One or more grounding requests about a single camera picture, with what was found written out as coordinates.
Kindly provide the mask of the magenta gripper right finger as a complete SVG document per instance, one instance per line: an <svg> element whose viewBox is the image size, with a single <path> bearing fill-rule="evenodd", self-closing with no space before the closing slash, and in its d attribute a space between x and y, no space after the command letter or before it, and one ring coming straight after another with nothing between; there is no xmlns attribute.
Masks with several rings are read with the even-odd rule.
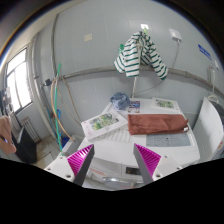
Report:
<svg viewBox="0 0 224 224"><path fill-rule="evenodd" d="M133 154L139 166L144 184L147 185L152 183L153 174L161 159L161 156L154 151L138 144L134 144Z"/></svg>

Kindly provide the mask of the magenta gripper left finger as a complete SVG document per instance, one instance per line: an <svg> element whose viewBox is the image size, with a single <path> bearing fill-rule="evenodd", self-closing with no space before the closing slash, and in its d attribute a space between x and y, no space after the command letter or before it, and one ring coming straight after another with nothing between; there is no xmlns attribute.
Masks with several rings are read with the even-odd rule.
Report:
<svg viewBox="0 0 224 224"><path fill-rule="evenodd" d="M94 145L91 144L67 157L67 161L75 176L74 183L76 185L83 185L94 154Z"/></svg>

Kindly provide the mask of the person's left hand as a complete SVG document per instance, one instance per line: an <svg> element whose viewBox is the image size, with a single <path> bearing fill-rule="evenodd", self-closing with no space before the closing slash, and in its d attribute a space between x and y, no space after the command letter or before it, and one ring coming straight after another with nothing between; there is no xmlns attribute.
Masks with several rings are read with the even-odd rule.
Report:
<svg viewBox="0 0 224 224"><path fill-rule="evenodd" d="M11 125L7 116L0 118L0 149L6 154L16 152L16 147L11 143Z"/></svg>

